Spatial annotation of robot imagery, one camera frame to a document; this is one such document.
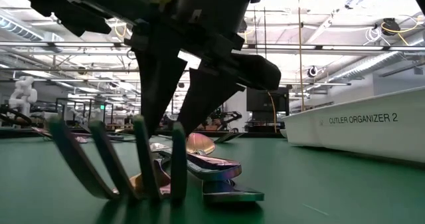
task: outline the green table surface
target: green table surface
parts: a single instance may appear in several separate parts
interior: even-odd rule
[[[170,144],[162,138],[152,142]],[[110,187],[93,144],[84,150]],[[139,173],[134,143],[115,144],[129,176]],[[341,152],[239,138],[211,156],[238,160],[239,184],[265,201],[209,207],[189,174],[185,202],[107,202],[92,197],[56,146],[42,138],[0,140],[0,223],[425,223],[424,170]]]

